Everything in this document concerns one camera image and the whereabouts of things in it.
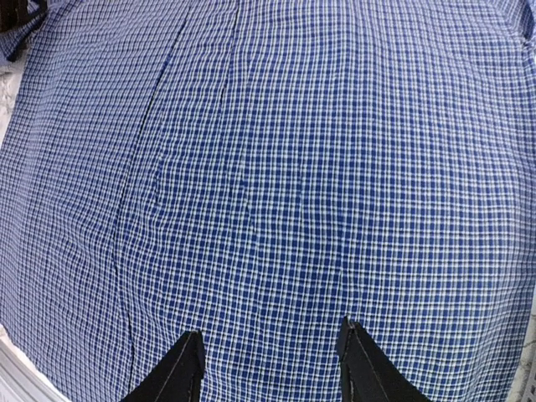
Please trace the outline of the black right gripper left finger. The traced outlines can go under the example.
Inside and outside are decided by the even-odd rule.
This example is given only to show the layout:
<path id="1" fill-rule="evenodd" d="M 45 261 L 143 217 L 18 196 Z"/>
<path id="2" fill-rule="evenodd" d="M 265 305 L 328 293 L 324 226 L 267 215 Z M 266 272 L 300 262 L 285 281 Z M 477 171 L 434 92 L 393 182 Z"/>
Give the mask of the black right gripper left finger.
<path id="1" fill-rule="evenodd" d="M 205 372 L 205 347 L 200 331 L 185 332 L 150 374 L 122 401 L 200 401 Z"/>

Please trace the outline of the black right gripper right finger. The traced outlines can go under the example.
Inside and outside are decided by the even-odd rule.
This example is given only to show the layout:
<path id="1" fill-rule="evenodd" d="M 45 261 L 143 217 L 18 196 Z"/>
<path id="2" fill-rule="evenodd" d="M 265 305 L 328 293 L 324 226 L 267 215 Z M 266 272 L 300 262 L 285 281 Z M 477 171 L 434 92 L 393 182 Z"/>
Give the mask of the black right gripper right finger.
<path id="1" fill-rule="evenodd" d="M 343 319 L 337 343 L 342 400 L 427 401 L 359 323 Z"/>

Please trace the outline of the blue checked long sleeve shirt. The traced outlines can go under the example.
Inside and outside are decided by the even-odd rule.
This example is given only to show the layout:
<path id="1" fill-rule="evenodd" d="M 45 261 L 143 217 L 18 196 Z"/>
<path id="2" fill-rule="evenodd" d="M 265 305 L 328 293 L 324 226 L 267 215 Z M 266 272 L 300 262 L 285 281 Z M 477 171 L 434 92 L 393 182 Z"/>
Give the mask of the blue checked long sleeve shirt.
<path id="1" fill-rule="evenodd" d="M 532 1 L 51 1 L 1 145 L 1 323 L 73 401 L 186 331 L 204 401 L 338 401 L 360 322 L 503 401 L 535 286 Z"/>

